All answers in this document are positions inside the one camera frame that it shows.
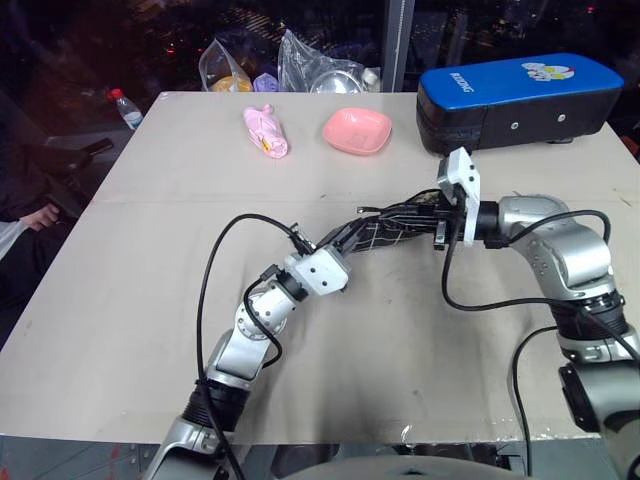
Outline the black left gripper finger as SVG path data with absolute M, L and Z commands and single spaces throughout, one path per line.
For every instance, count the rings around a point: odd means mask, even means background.
M 333 237 L 333 239 L 334 238 L 339 240 L 354 239 L 357 241 L 356 243 L 357 245 L 360 242 L 362 236 L 366 233 L 366 230 L 367 230 L 366 223 L 348 223 L 339 229 L 338 233 Z

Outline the bystander's bare hand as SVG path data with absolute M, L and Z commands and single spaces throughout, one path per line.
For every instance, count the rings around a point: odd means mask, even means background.
M 59 220 L 59 209 L 53 204 L 47 204 L 28 215 L 20 218 L 20 222 L 34 231 L 55 225 Z

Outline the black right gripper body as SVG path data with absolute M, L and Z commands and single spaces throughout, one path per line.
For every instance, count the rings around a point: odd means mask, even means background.
M 464 192 L 455 192 L 452 200 L 448 200 L 443 193 L 438 194 L 434 210 L 436 230 L 433 238 L 436 251 L 444 251 L 446 247 L 462 239 L 466 221 L 465 203 Z

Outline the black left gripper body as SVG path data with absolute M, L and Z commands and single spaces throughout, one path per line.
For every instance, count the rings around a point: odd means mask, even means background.
M 320 242 L 320 248 L 327 250 L 331 255 L 343 262 L 344 259 L 353 252 L 356 243 L 357 241 L 354 239 L 339 240 L 334 238 L 322 240 Z

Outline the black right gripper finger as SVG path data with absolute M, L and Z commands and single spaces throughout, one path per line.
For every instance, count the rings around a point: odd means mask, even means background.
M 396 203 L 380 210 L 380 217 L 409 216 L 432 217 L 435 215 L 437 205 L 433 203 Z
M 417 232 L 434 233 L 436 231 L 436 221 L 430 217 L 386 217 L 380 223 L 387 229 Z

